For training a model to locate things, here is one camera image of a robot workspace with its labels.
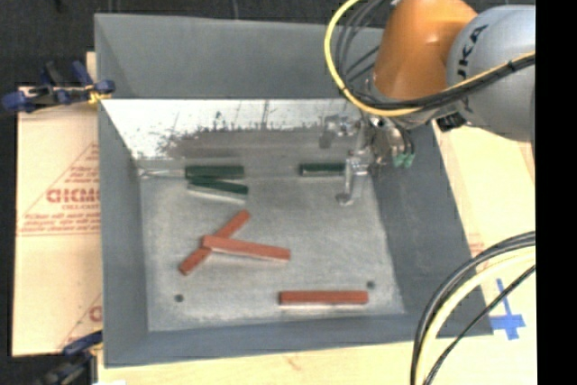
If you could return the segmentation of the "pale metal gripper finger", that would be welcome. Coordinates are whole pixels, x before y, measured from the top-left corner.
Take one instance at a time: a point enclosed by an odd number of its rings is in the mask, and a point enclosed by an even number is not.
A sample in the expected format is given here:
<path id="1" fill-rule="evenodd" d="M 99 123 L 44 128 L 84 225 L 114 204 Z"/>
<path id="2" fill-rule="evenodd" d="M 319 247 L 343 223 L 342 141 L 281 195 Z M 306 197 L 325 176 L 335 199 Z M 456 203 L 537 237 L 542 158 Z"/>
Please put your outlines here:
<path id="1" fill-rule="evenodd" d="M 359 132 L 360 121 L 347 115 L 330 115 L 323 121 L 319 147 L 328 149 L 336 139 L 353 137 Z"/>
<path id="2" fill-rule="evenodd" d="M 349 206 L 362 197 L 371 177 L 373 156 L 368 148 L 350 151 L 344 164 L 343 190 L 336 195 L 340 206 Z"/>

